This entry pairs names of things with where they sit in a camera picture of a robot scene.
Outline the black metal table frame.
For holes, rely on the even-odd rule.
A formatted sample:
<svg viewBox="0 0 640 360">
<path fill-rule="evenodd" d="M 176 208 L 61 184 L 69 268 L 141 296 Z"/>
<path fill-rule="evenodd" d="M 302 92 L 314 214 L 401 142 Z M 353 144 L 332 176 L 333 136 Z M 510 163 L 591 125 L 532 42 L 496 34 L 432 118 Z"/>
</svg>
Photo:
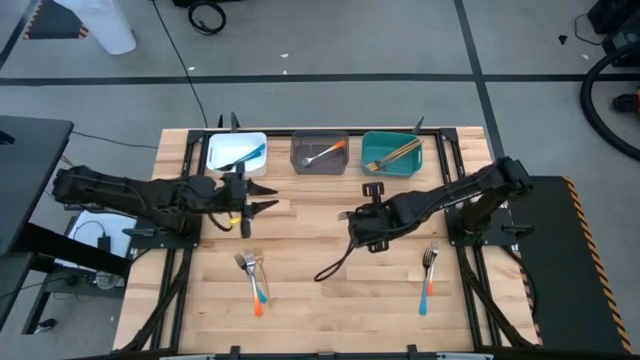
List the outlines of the black metal table frame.
<svg viewBox="0 0 640 360">
<path fill-rule="evenodd" d="M 362 185 L 369 178 L 360 165 L 361 141 L 368 132 L 349 133 L 350 160 L 345 172 L 298 175 L 290 165 L 290 140 L 269 137 L 267 172 L 260 180 L 278 191 L 279 203 L 259 214 L 244 239 L 229 227 L 205 220 L 193 251 L 186 293 L 169 306 L 151 342 L 176 345 L 181 353 L 400 352 L 408 345 L 422 351 L 466 351 L 473 334 L 490 342 L 500 336 L 479 298 L 462 281 L 459 257 L 485 262 L 493 298 L 518 334 L 529 343 L 538 336 L 520 267 L 503 250 L 486 246 L 462 230 L 452 209 L 434 213 L 384 252 L 348 249 L 347 225 L 337 216 L 366 202 Z M 424 269 L 431 244 L 439 253 L 427 314 L 419 314 Z M 254 314 L 247 273 L 234 255 L 259 248 L 272 306 Z"/>
</svg>

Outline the white flat box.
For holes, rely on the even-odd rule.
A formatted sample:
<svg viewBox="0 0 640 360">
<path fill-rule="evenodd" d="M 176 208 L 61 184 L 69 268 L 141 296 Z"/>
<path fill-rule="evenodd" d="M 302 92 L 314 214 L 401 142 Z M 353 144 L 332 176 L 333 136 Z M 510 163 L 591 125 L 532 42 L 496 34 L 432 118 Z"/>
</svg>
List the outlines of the white flat box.
<svg viewBox="0 0 640 360">
<path fill-rule="evenodd" d="M 83 211 L 65 231 L 65 235 L 82 244 L 98 248 L 99 238 L 109 237 L 109 250 L 113 255 L 130 259 L 131 237 L 125 229 L 134 228 L 137 221 L 123 215 L 90 213 Z"/>
</svg>

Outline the black desk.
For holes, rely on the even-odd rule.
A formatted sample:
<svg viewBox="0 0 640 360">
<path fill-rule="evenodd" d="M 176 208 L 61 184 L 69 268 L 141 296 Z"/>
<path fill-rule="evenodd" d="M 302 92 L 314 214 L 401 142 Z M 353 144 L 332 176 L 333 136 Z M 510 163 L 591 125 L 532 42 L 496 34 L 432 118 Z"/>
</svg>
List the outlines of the black desk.
<svg viewBox="0 0 640 360">
<path fill-rule="evenodd" d="M 73 127 L 67 120 L 0 115 L 0 331 L 40 255 L 114 275 L 129 271 L 126 258 L 30 222 Z"/>
</svg>

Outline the white floor-standing bag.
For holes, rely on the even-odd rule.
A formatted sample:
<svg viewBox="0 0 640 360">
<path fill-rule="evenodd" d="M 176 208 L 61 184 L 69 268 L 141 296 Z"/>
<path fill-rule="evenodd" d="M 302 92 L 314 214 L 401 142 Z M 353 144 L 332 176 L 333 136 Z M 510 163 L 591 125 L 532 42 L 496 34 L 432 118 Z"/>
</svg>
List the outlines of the white floor-standing bag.
<svg viewBox="0 0 640 360">
<path fill-rule="evenodd" d="M 123 55 L 136 49 L 132 27 L 118 0 L 53 1 L 73 12 L 108 54 Z"/>
</svg>

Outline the large hazard-edged black mat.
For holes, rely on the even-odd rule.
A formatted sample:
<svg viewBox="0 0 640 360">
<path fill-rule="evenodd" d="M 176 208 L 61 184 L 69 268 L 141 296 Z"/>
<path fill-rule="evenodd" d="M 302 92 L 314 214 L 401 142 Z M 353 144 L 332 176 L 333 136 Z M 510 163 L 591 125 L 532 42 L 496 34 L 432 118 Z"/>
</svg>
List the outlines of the large hazard-edged black mat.
<svg viewBox="0 0 640 360">
<path fill-rule="evenodd" d="M 535 288 L 534 325 L 546 350 L 631 355 L 633 347 L 573 181 L 534 176 L 533 191 L 513 203 L 519 242 Z"/>
</svg>

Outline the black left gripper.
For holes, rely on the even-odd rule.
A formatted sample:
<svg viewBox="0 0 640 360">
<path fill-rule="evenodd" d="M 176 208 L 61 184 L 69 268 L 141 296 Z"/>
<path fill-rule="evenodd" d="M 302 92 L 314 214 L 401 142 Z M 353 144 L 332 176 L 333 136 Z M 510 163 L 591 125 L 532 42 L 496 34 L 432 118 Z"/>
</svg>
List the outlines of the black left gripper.
<svg viewBox="0 0 640 360">
<path fill-rule="evenodd" d="M 228 212 L 238 212 L 240 214 L 241 237 L 250 237 L 250 217 L 254 218 L 260 212 L 279 203 L 278 200 L 268 200 L 263 202 L 252 202 L 247 204 L 247 194 L 252 196 L 266 196 L 277 194 L 275 189 L 267 188 L 256 184 L 253 180 L 247 182 L 244 178 L 245 164 L 239 162 L 234 172 L 225 173 L 222 176 L 224 192 L 226 195 L 226 210 Z"/>
</svg>

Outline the white plastic bin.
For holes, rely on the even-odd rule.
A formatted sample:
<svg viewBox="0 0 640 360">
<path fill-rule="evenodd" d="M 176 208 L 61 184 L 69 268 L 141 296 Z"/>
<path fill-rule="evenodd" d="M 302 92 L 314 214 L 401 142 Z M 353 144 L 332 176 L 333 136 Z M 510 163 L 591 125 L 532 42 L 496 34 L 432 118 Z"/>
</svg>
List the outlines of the white plastic bin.
<svg viewBox="0 0 640 360">
<path fill-rule="evenodd" d="M 232 163 L 243 157 L 259 145 L 265 143 L 264 157 L 267 163 L 267 137 L 262 132 L 220 133 L 209 140 L 206 165 L 216 176 L 228 172 L 217 171 L 217 167 Z M 260 177 L 266 174 L 266 163 L 256 171 L 245 172 L 247 177 Z"/>
</svg>

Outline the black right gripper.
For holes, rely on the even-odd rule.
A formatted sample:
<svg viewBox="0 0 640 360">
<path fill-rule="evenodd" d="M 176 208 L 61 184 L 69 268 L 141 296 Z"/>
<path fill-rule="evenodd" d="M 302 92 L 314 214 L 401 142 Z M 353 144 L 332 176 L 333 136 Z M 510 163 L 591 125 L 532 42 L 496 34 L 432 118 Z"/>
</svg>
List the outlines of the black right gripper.
<svg viewBox="0 0 640 360">
<path fill-rule="evenodd" d="M 387 251 L 398 227 L 397 205 L 391 199 L 382 200 L 382 182 L 363 184 L 362 193 L 370 197 L 371 202 L 357 207 L 348 215 L 350 246 L 366 247 L 370 253 Z"/>
</svg>

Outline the black equipment case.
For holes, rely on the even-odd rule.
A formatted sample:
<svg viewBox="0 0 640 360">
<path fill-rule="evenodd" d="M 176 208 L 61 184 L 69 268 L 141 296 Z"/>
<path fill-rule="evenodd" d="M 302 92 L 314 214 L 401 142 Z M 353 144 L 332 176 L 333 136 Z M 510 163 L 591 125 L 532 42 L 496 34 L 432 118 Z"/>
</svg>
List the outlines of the black equipment case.
<svg viewBox="0 0 640 360">
<path fill-rule="evenodd" d="M 607 55 L 625 46 L 640 43 L 640 0 L 597 0 L 587 18 Z"/>
</svg>

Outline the black and orange tool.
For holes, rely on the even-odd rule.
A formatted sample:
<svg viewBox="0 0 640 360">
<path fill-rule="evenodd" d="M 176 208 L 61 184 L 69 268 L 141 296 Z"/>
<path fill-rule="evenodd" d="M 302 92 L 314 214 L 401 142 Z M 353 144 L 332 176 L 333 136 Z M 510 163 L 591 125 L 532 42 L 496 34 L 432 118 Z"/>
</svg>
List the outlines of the black and orange tool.
<svg viewBox="0 0 640 360">
<path fill-rule="evenodd" d="M 611 108 L 619 113 L 640 113 L 640 89 L 615 97 L 611 101 Z"/>
</svg>

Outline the small hazard-striped floor mat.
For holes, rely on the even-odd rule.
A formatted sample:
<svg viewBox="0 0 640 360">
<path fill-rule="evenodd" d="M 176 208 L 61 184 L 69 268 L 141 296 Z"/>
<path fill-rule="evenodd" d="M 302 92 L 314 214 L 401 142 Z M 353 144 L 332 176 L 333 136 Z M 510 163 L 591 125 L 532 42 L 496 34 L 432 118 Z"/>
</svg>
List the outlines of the small hazard-striped floor mat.
<svg viewBox="0 0 640 360">
<path fill-rule="evenodd" d="M 84 39 L 88 28 L 67 8 L 54 0 L 38 0 L 27 23 L 25 40 Z"/>
</svg>

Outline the teal plastic bin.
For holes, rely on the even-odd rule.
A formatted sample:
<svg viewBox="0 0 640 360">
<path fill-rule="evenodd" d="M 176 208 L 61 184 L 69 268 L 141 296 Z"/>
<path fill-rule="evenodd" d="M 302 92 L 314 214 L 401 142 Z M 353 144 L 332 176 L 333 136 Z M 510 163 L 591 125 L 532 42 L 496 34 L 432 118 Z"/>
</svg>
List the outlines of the teal plastic bin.
<svg viewBox="0 0 640 360">
<path fill-rule="evenodd" d="M 416 140 L 417 136 L 408 133 L 370 131 L 361 141 L 361 169 L 367 176 L 386 176 L 409 178 L 422 168 L 422 146 L 411 150 L 407 155 L 386 165 L 383 170 L 371 171 L 367 166 L 382 160 L 393 151 Z"/>
</svg>

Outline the grey translucent plastic bin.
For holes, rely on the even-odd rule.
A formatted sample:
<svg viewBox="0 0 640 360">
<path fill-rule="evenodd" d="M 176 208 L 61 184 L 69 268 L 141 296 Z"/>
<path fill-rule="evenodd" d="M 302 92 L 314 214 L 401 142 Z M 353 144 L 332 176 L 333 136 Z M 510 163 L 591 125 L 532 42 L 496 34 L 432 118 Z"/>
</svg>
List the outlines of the grey translucent plastic bin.
<svg viewBox="0 0 640 360">
<path fill-rule="evenodd" d="M 304 158 L 313 157 L 340 140 L 346 141 L 343 148 L 322 156 L 308 167 L 301 166 Z M 349 135 L 336 130 L 295 131 L 291 138 L 290 162 L 298 175 L 342 175 L 349 162 Z"/>
</svg>

